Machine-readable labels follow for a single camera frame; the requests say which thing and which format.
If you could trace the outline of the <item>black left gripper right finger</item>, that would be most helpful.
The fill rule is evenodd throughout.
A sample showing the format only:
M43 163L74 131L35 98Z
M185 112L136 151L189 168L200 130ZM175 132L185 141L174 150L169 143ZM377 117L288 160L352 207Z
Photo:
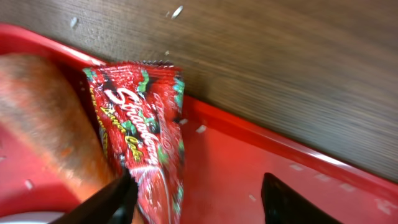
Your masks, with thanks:
M340 224L269 172L264 174L261 198L266 224Z

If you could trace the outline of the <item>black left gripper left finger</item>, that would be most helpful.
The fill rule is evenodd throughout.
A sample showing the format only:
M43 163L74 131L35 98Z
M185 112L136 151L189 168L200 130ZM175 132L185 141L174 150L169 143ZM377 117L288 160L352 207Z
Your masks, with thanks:
M137 195L138 184L124 169L122 176L50 224L131 224Z

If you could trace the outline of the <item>blue plate with rice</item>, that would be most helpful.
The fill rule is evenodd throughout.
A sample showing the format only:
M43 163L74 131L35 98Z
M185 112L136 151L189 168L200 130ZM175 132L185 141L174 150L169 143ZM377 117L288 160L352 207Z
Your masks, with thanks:
M48 224L62 217L63 212L25 212L1 217L1 224Z

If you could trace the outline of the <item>red snack wrapper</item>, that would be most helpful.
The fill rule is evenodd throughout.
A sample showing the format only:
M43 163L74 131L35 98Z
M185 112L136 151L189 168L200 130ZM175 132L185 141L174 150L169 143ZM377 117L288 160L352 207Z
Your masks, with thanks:
M170 62L120 62L83 69L104 154L138 184L146 223L179 223L185 147L180 128L185 83Z

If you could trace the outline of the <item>orange carrot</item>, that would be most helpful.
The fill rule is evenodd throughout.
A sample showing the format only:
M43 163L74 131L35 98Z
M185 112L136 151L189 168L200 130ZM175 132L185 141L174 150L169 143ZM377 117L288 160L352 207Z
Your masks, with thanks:
M115 178L76 92L45 58L1 56L1 123L81 202Z

